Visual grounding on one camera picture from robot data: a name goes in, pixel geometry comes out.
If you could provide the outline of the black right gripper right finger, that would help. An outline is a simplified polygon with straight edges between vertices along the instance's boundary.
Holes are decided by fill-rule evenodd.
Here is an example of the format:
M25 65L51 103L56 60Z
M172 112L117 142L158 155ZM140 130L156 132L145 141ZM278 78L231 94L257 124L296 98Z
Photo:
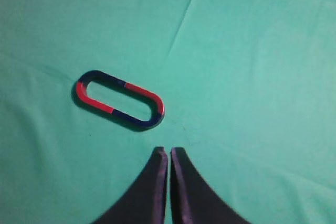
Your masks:
M170 201L173 223L248 223L212 190L182 147L171 149Z

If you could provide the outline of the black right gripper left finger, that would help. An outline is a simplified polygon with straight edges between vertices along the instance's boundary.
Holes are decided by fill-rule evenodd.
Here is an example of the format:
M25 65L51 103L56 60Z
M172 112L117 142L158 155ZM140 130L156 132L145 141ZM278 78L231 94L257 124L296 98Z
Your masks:
M163 223L167 191L167 154L157 146L128 190L95 223Z

